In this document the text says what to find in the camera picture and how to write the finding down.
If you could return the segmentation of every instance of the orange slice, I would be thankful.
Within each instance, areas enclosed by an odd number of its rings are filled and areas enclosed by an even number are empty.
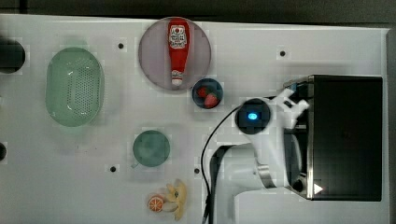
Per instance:
[[[153,212],[161,212],[163,210],[163,197],[158,194],[152,196],[148,201],[148,208]]]

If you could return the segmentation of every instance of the red ketchup bottle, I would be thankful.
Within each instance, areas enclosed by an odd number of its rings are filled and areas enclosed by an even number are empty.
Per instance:
[[[168,47],[171,57],[172,84],[180,86],[183,82],[190,47],[190,28],[185,20],[175,18],[169,21]]]

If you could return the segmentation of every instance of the teal cup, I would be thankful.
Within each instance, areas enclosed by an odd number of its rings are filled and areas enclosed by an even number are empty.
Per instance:
[[[169,157],[169,141],[163,133],[149,130],[137,136],[134,140],[134,164],[139,163],[147,167],[155,167],[163,164]]]

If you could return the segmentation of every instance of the green colander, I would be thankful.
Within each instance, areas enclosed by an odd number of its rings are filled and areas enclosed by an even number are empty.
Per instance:
[[[47,71],[47,111],[64,126],[86,124],[99,112],[104,88],[102,67],[91,53],[80,48],[61,50]]]

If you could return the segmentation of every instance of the small bowl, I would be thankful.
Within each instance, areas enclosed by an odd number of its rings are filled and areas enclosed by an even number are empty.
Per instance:
[[[223,97],[223,89],[221,85],[213,78],[204,78],[195,83],[194,87],[192,88],[192,100],[196,105],[203,109],[213,109],[218,106],[219,103],[212,108],[205,107],[205,98],[199,97],[197,94],[197,90],[199,90],[201,87],[207,87],[211,92],[215,93],[218,96],[220,103]]]

